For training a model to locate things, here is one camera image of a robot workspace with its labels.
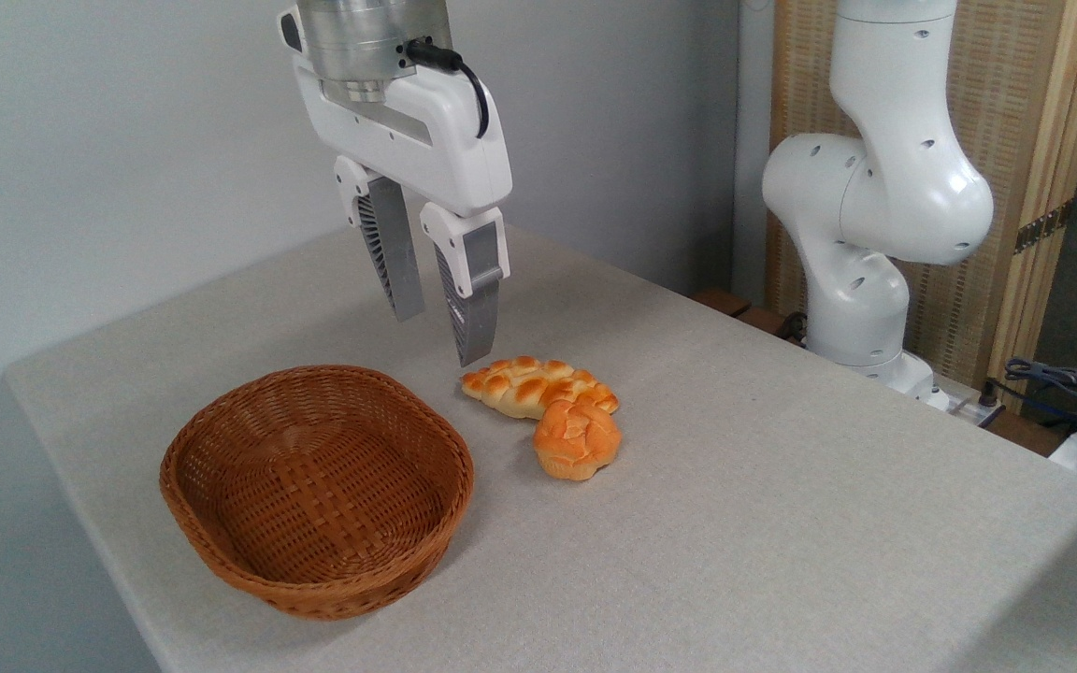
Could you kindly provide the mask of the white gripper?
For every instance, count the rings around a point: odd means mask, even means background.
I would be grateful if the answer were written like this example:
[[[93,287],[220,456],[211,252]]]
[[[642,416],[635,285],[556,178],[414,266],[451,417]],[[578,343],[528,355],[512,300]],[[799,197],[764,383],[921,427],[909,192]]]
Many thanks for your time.
[[[496,291],[510,276],[495,207],[510,194],[510,162],[490,93],[409,55],[411,43],[452,46],[446,8],[292,6],[278,29],[314,132],[338,154],[345,218],[362,235],[395,318],[424,312],[406,187],[431,201],[422,226],[460,364],[488,356]]]

